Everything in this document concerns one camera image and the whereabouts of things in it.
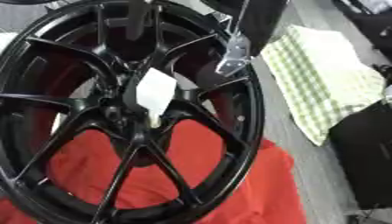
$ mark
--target gray floor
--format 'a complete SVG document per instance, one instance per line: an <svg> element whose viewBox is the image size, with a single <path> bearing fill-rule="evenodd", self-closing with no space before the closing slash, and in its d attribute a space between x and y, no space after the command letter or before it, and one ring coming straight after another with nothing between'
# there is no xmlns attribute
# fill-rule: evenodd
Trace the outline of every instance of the gray floor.
<svg viewBox="0 0 392 224"><path fill-rule="evenodd" d="M0 6L0 31L19 32L34 18L45 13L42 6ZM370 44L337 11L331 0L292 0L276 31L276 37L289 24L343 32L355 46L365 64L385 63ZM293 174L297 181L307 222L310 224L343 224L345 214L357 212L354 197L329 143L323 147L311 144L290 119L289 110L263 59L255 59L266 101L265 136L285 148L295 159ZM374 216L392 223L390 211Z"/></svg>

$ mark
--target checkered cloth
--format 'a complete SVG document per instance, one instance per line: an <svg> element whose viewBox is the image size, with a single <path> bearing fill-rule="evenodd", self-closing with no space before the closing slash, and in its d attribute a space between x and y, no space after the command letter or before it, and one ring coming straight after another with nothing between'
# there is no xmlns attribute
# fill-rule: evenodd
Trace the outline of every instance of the checkered cloth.
<svg viewBox="0 0 392 224"><path fill-rule="evenodd" d="M384 79L339 32L292 25L262 56L297 126L318 146L333 125L382 98Z"/></svg>

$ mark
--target metal bracket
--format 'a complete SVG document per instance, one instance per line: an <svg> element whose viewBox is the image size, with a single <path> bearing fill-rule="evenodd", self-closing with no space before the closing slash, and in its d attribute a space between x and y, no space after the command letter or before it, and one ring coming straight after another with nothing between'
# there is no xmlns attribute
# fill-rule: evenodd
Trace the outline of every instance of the metal bracket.
<svg viewBox="0 0 392 224"><path fill-rule="evenodd" d="M215 69L217 74L230 76L250 63L249 39L240 32L232 35L227 43L226 53Z"/></svg>
<svg viewBox="0 0 392 224"><path fill-rule="evenodd" d="M227 23L226 32L230 34L230 40L227 43L226 52L215 69L217 74L230 76L243 69L251 61L250 41L240 31L240 23L248 5L249 0L245 0L233 31L233 17L220 12L213 14L221 24L224 22Z"/></svg>

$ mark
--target wheel rim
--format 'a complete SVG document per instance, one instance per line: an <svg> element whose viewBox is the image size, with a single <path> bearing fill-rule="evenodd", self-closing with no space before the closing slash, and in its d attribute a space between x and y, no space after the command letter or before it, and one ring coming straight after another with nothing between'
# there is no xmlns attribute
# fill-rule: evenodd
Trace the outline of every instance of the wheel rim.
<svg viewBox="0 0 392 224"><path fill-rule="evenodd" d="M125 26L126 5L126 1L92 1L55 11L21 33L0 59L0 134L5 154L1 161L4 180L1 184L17 205L37 219L56 223L194 221L217 207L241 183L256 155L263 129L263 98L254 71L247 67L232 77L206 75L214 70L224 51L227 36L222 29L183 6L158 2L150 28L142 38L146 42L120 41L113 37ZM164 31L163 37L156 35L161 33L159 27ZM156 47L157 39L164 44ZM122 46L136 49L136 53L124 51ZM68 59L62 56L54 59L53 55L58 54ZM125 94L133 89L126 87L132 82L130 77L143 76L151 66L171 75L180 73L198 86L192 90L177 89L159 129L146 128L144 113L130 108L132 94ZM51 78L47 74L51 69L47 67L70 69L80 77L64 72L65 77ZM70 67L80 70L76 73ZM97 79L92 94L86 99L67 98L91 77ZM213 102L218 118L200 106L200 101L207 99ZM42 107L56 112L38 114L35 109ZM133 130L132 138L125 137L109 119L113 107L120 110L120 117L132 117L124 124L125 130ZM66 121L38 152L26 153L26 148L32 146L20 141L26 137L23 134L35 131L36 120L42 116L50 123L58 112L68 114ZM18 121L19 116L24 117L23 124ZM207 126L226 144L226 154L218 166L194 189L172 167L165 157L166 147L157 143L156 138L165 133L170 135L172 127L184 119ZM42 133L31 137L41 139L38 144L50 134L50 126L45 129L42 123ZM61 191L45 175L46 157L54 154L70 136L86 129L106 133L114 145L133 143L129 150L117 152L122 154L122 163L99 206ZM16 130L24 133L15 134ZM135 158L142 148L149 155L148 162L144 157ZM178 188L179 197L159 206L115 209L113 199L134 163L158 164ZM39 193L34 191L37 187L42 187Z"/></svg>

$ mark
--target red cloth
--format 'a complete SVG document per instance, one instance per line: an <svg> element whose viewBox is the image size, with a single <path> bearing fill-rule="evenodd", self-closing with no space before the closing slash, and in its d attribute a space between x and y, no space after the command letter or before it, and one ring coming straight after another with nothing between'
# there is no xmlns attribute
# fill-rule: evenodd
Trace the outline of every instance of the red cloth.
<svg viewBox="0 0 392 224"><path fill-rule="evenodd" d="M305 217L291 176L292 158L263 140L255 163L241 186L198 224L304 224ZM217 165L221 140L216 134L185 121L176 126L168 157L185 180L196 186ZM73 195L99 203L120 163L109 140L88 131L62 148L51 161L53 181ZM155 166L134 168L117 199L117 207L146 207L177 196L172 182ZM4 200L0 223L35 223Z"/></svg>

